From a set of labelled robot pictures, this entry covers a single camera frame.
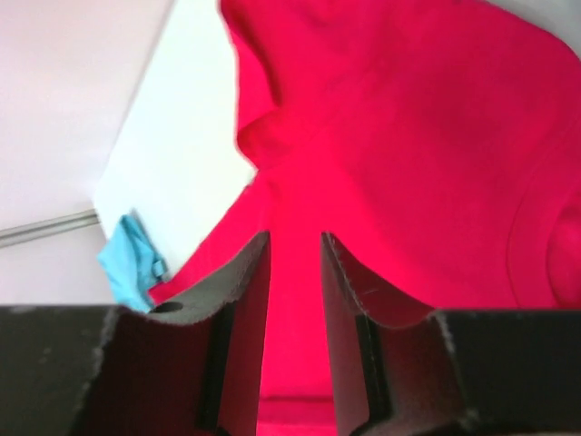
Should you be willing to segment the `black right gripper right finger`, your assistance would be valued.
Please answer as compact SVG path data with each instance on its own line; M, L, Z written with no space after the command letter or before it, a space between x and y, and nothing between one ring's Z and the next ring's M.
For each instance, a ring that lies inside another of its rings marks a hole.
M391 285L331 234L321 274L339 434L580 432L578 312L437 311L391 327Z

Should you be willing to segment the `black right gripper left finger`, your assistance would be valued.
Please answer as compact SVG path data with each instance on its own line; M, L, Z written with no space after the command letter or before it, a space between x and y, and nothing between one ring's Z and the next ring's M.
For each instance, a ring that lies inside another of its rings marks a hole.
M3 306L4 435L252 435L271 238L141 315Z

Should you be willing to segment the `red t-shirt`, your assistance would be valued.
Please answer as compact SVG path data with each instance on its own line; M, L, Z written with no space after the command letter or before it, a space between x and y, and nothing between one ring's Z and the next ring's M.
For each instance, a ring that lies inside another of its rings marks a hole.
M580 315L576 1L223 1L257 173L162 305L257 234L293 308L331 234L391 285L379 321Z

